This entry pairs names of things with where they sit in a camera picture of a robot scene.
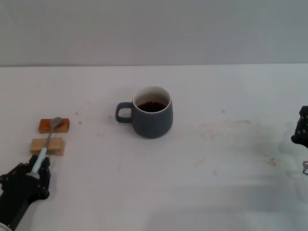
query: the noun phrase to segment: metal spoon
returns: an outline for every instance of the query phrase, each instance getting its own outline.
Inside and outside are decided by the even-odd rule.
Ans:
[[[50,127],[51,127],[50,133],[49,133],[49,135],[47,137],[45,146],[40,151],[38,159],[36,160],[36,162],[35,162],[35,164],[34,164],[34,166],[32,168],[32,173],[36,174],[38,172],[38,170],[40,168],[40,165],[42,164],[42,161],[45,159],[45,155],[46,155],[46,152],[47,152],[47,148],[48,148],[48,145],[49,145],[51,134],[53,133],[54,128],[56,126],[60,125],[62,122],[63,122],[63,119],[60,118],[60,117],[53,118],[50,121]]]

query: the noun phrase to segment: mug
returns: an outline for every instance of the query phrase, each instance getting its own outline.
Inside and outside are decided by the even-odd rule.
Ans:
[[[122,108],[130,108],[130,117],[119,116]],[[132,102],[119,103],[115,110],[119,123],[131,123],[135,132],[148,139],[165,135],[172,126],[173,109],[169,93],[156,86],[138,91]]]

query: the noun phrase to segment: table surface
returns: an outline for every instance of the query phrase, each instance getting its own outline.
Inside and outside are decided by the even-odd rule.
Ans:
[[[298,231],[307,150],[290,141],[308,64],[0,68],[0,174],[30,158],[42,118],[70,119],[50,197],[17,231]],[[173,127],[146,140],[115,120],[140,88],[169,91]]]

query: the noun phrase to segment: wooden block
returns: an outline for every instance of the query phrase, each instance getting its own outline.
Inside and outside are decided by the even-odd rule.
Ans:
[[[40,120],[38,131],[41,134],[50,132],[51,130],[50,121],[51,119],[41,119]],[[69,119],[63,119],[62,124],[56,126],[53,132],[54,133],[66,133],[68,132],[68,128],[69,128]]]
[[[32,155],[39,155],[44,147],[46,139],[33,139],[31,142],[30,152]],[[51,138],[47,148],[47,155],[64,155],[65,142],[62,137]]]

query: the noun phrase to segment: dark liquid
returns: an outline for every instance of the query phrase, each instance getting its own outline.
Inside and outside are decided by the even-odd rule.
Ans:
[[[138,106],[140,110],[143,110],[145,112],[159,112],[161,110],[164,110],[165,107],[166,106],[163,105],[162,103],[153,102],[153,101],[146,102]]]

